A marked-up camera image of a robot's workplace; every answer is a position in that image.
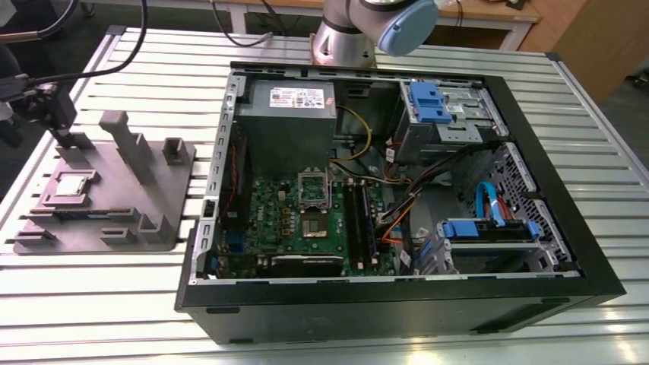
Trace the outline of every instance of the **slotted aluminum worktable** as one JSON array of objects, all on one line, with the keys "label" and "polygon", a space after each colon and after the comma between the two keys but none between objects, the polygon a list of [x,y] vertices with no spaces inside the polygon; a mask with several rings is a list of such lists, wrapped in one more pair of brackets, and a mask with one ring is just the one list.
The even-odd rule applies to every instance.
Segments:
[{"label": "slotted aluminum worktable", "polygon": [[[108,35],[88,70],[122,62],[137,29]],[[151,30],[135,63],[80,81],[76,131],[108,140],[103,110],[127,110],[147,140],[197,143],[180,239],[199,216],[229,62],[307,63],[308,40],[233,47],[221,34]],[[541,54],[423,47],[377,55],[381,68],[503,76],[577,201],[628,294],[509,335],[220,347],[173,311],[185,243],[171,252],[18,256],[0,246],[0,361],[112,363],[647,363],[649,362],[649,191],[647,171],[561,63]],[[0,206],[3,241],[24,225],[56,164],[47,135]]]}]

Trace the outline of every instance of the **3d printed holder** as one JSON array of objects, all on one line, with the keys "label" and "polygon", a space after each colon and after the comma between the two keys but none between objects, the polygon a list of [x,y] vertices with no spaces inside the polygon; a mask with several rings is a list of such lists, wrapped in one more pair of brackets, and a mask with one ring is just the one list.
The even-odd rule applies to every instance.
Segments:
[{"label": "3d printed holder", "polygon": [[168,251],[176,245],[196,148],[181,138],[147,142],[126,112],[100,127],[115,143],[75,134],[15,238],[19,254]]}]

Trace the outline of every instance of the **open computer tower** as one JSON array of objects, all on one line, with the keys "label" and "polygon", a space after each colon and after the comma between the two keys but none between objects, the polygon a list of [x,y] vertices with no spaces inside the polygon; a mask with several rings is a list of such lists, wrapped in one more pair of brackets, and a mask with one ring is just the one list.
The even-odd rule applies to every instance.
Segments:
[{"label": "open computer tower", "polygon": [[217,343],[512,332],[624,293],[503,78],[232,64],[176,298]]}]

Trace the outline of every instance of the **green motherboard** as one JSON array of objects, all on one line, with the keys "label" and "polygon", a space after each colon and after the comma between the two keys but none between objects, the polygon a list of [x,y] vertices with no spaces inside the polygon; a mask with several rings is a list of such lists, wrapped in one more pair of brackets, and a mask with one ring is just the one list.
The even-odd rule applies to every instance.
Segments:
[{"label": "green motherboard", "polygon": [[[228,272],[232,278],[256,278],[257,259],[263,255],[339,256],[344,258],[343,276],[395,275],[393,250],[376,254],[373,265],[352,262],[347,237],[344,183],[333,182],[327,188],[331,194],[331,209],[321,211],[299,209],[299,194],[303,198],[320,199],[323,186],[317,181],[304,181],[299,191],[296,180],[255,181],[248,230],[241,256],[231,255]],[[384,211],[381,187],[367,184],[372,215]]]}]

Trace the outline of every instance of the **floor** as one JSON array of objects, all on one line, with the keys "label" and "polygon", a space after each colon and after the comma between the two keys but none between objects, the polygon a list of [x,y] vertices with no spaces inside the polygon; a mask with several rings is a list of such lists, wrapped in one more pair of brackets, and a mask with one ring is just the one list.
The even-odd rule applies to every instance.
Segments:
[{"label": "floor", "polygon": [[[224,26],[229,29],[228,16],[220,13]],[[152,8],[149,27],[159,29],[219,31],[215,18],[209,11]],[[320,20],[313,17],[283,16],[289,35],[305,37],[315,32]],[[47,44],[50,56],[60,73],[82,71],[91,54],[100,43],[102,36],[110,25],[123,24],[139,27],[140,12],[133,6],[98,5],[96,16],[87,19],[78,11],[66,25],[66,33],[60,40]],[[273,29],[273,22],[267,16],[248,15],[248,32],[263,34]],[[623,138],[627,140],[640,160],[649,166],[649,87],[633,88],[627,81],[607,100],[601,109],[609,117]],[[12,150],[0,144],[0,197],[4,196],[20,168],[30,157],[31,150],[43,135],[36,125],[22,126],[26,138],[20,149]]]}]

